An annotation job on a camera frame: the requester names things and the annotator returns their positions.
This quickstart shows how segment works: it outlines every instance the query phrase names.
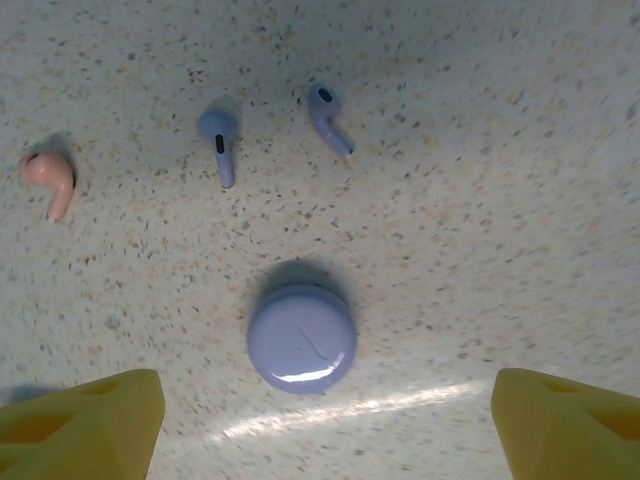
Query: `pink earbud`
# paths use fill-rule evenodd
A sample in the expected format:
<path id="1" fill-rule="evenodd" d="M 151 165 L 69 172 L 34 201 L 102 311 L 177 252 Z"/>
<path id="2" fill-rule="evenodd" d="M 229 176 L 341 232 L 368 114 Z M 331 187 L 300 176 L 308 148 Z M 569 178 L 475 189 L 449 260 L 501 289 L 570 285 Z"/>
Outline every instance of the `pink earbud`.
<path id="1" fill-rule="evenodd" d="M 74 177 L 69 162 L 59 153 L 38 153 L 23 157 L 18 169 L 29 183 L 51 185 L 56 188 L 49 205 L 47 220 L 60 220 L 73 196 Z"/>

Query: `white speckled surface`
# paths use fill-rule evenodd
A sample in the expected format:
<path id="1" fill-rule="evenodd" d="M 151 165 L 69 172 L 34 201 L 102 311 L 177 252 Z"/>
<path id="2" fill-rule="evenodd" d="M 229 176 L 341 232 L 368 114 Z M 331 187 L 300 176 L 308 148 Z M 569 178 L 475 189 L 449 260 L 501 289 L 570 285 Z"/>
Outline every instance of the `white speckled surface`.
<path id="1" fill-rule="evenodd" d="M 5 397 L 155 368 L 149 478 L 333 480 L 510 478 L 502 367 L 640 395 L 640 2 L 375 3 L 0 4 Z M 343 98 L 348 161 L 307 120 L 312 77 Z M 225 93 L 226 192 L 194 127 Z M 56 133 L 79 177 L 51 225 L 16 164 Z M 295 257 L 360 329 L 318 397 L 245 348 Z"/>

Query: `granite countertop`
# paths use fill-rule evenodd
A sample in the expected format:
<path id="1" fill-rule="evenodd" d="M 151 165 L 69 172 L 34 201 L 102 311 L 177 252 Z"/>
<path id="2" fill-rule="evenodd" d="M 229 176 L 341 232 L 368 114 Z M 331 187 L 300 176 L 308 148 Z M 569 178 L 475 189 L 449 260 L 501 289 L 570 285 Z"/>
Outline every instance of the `granite countertop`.
<path id="1" fill-rule="evenodd" d="M 149 478 L 508 479 L 503 367 L 640 395 L 640 4 L 4 1 L 0 393 L 157 369 Z M 342 97 L 340 160 L 305 107 Z M 195 120 L 232 99 L 236 185 Z M 30 148 L 77 167 L 65 220 Z M 345 286 L 353 370 L 280 393 L 261 285 Z"/>

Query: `purple earbud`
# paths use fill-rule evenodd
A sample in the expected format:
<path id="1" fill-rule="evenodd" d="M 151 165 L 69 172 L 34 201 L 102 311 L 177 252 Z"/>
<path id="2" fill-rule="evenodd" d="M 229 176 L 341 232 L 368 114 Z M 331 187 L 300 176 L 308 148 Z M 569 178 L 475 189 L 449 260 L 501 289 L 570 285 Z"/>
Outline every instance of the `purple earbud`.
<path id="1" fill-rule="evenodd" d="M 309 89 L 309 116 L 318 134 L 342 158 L 353 153 L 353 146 L 345 136 L 331 124 L 331 118 L 340 114 L 342 106 L 335 92 L 320 83 Z"/>
<path id="2" fill-rule="evenodd" d="M 222 110 L 211 110 L 198 118 L 198 133 L 216 150 L 218 176 L 222 188 L 231 188 L 235 182 L 231 145 L 238 133 L 236 119 Z"/>

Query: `yellow plastic piece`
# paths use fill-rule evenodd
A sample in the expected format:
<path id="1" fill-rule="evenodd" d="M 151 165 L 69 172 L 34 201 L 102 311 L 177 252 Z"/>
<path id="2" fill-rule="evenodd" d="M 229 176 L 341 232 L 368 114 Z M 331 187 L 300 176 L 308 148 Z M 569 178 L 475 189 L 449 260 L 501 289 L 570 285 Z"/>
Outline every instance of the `yellow plastic piece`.
<path id="1" fill-rule="evenodd" d="M 0 480 L 143 480 L 163 417 L 154 370 L 0 408 Z"/>
<path id="2" fill-rule="evenodd" d="M 513 368 L 491 410 L 514 480 L 640 479 L 640 398 Z"/>

